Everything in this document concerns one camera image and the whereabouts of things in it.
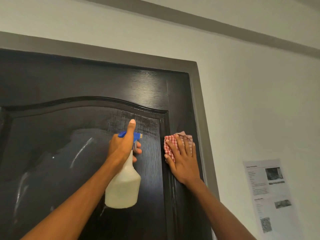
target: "spray bottle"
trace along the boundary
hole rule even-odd
[[[124,137],[126,131],[119,133],[118,137]],[[142,138],[141,133],[133,133],[133,147],[137,149],[137,141]],[[123,165],[122,170],[110,181],[106,188],[105,204],[108,207],[122,209],[136,204],[141,177],[132,165],[132,153]]]

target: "red checkered cloth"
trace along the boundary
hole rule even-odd
[[[186,133],[185,133],[184,131],[182,131],[182,132],[180,132],[180,133],[177,133],[177,134],[179,135],[179,137],[180,137],[183,145],[184,145],[183,137],[186,136],[186,138],[187,138],[187,140],[188,140],[188,143],[189,143],[189,146],[190,146],[190,150],[192,150],[192,143],[193,143],[192,136],[186,135]],[[178,151],[180,152],[180,150],[179,150],[179,148],[178,148],[177,140],[176,140],[176,138],[175,138],[174,135],[170,135],[170,136],[165,136],[165,137],[164,137],[164,145],[163,145],[163,148],[164,148],[164,152],[165,152],[167,155],[169,155],[169,156],[172,158],[172,160],[174,161],[174,163],[175,163],[175,158],[174,158],[174,155],[173,155],[173,153],[172,153],[172,150],[171,150],[171,148],[168,146],[168,144],[166,143],[166,140],[171,141],[171,142],[175,145],[175,147],[178,149]]]

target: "poster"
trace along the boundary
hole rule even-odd
[[[261,239],[303,239],[280,160],[246,161],[243,164]]]

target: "door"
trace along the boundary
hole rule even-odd
[[[80,239],[211,239],[198,202],[171,174],[164,136],[193,135],[187,73],[0,50],[0,236],[20,239],[103,164],[108,141],[130,119],[143,153],[138,202],[101,198]]]

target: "hand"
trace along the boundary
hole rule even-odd
[[[118,137],[119,134],[114,134],[112,139],[109,141],[109,151],[106,158],[106,163],[111,164],[114,168],[116,175],[123,167],[124,163],[128,159],[132,146],[134,143],[134,129],[136,127],[136,121],[134,119],[130,120],[127,133],[123,138]],[[142,150],[141,143],[137,143],[136,153],[141,154]],[[133,162],[137,161],[137,158],[133,156]]]
[[[171,148],[172,153],[176,159],[176,163],[174,163],[172,158],[167,154],[164,155],[164,157],[166,158],[165,161],[167,164],[169,164],[171,172],[177,178],[177,180],[190,188],[191,184],[194,181],[201,180],[197,163],[196,145],[194,143],[192,144],[191,151],[186,137],[183,138],[184,146],[177,134],[175,135],[175,137],[180,153],[172,142],[166,140],[166,143]]]

